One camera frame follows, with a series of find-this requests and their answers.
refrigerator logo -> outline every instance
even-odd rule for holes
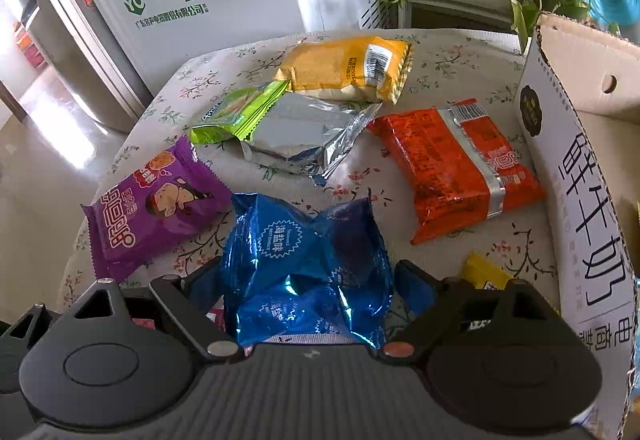
[[[143,0],[123,0],[127,10],[135,15],[142,15],[145,11],[145,2]]]

box handle hole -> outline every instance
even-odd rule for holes
[[[602,81],[602,92],[609,94],[612,93],[616,86],[618,85],[618,80],[612,74],[605,75],[604,80]]]

purple snack package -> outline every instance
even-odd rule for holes
[[[186,136],[89,207],[95,277],[126,279],[142,263],[199,233],[230,205],[231,192]]]

silver foil package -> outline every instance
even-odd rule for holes
[[[381,106],[287,93],[242,141],[244,159],[326,185]]]

cartoon boy illustration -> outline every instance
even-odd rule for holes
[[[205,200],[212,198],[211,194],[201,193],[191,187],[182,178],[176,178],[177,184],[166,182],[154,194],[148,195],[145,201],[146,211],[157,217],[171,217],[179,209],[187,216],[191,214],[191,209],[185,207],[186,203],[193,200]]]

